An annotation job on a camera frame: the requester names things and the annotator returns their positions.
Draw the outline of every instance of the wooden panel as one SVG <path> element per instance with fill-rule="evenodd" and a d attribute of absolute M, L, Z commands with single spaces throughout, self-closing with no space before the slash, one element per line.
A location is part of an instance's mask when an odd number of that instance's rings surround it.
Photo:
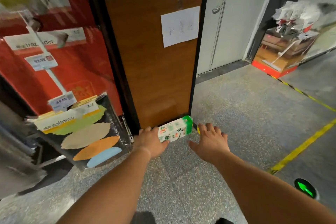
<path fill-rule="evenodd" d="M 197 39 L 163 48 L 161 15 L 202 0 L 106 0 L 142 128 L 188 113 Z"/>

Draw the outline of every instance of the green and white carton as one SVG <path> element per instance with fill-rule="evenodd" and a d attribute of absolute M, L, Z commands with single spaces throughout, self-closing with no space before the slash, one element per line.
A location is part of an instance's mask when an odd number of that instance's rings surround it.
<path fill-rule="evenodd" d="M 159 127 L 158 136 L 160 142 L 169 140 L 175 141 L 181 137 L 189 135 L 193 129 L 193 120 L 190 116 L 184 116 L 181 119 L 174 120 Z"/>

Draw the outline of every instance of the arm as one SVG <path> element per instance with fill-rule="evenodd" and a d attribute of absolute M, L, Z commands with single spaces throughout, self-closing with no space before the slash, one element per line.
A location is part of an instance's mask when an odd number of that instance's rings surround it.
<path fill-rule="evenodd" d="M 96 182 L 57 223 L 129 224 L 137 209 L 147 164 L 169 143 L 160 143 L 158 131 L 157 127 L 141 129 L 128 158 Z"/>
<path fill-rule="evenodd" d="M 190 148 L 221 173 L 248 223 L 336 223 L 319 202 L 232 154 L 218 127 L 199 124 L 199 130 L 200 142 L 189 141 Z"/>

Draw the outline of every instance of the door handle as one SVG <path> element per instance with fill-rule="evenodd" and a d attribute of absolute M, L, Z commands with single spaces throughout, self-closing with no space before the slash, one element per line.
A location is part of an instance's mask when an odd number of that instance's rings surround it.
<path fill-rule="evenodd" d="M 219 7 L 215 8 L 215 9 L 212 9 L 212 13 L 213 13 L 213 14 L 218 13 L 219 10 L 220 10 L 220 8 L 221 8 L 221 7 L 219 6 Z"/>

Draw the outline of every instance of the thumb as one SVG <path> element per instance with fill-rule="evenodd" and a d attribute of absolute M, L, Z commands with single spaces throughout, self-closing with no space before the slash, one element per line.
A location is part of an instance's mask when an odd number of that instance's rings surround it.
<path fill-rule="evenodd" d="M 195 143 L 193 141 L 188 141 L 188 145 L 189 145 L 191 150 L 196 151 L 198 143 Z"/>
<path fill-rule="evenodd" d="M 168 146 L 169 143 L 170 143 L 169 140 L 163 141 L 163 142 L 161 143 L 161 146 L 162 146 L 162 150 L 163 150 L 163 151 L 167 148 L 167 146 Z"/>

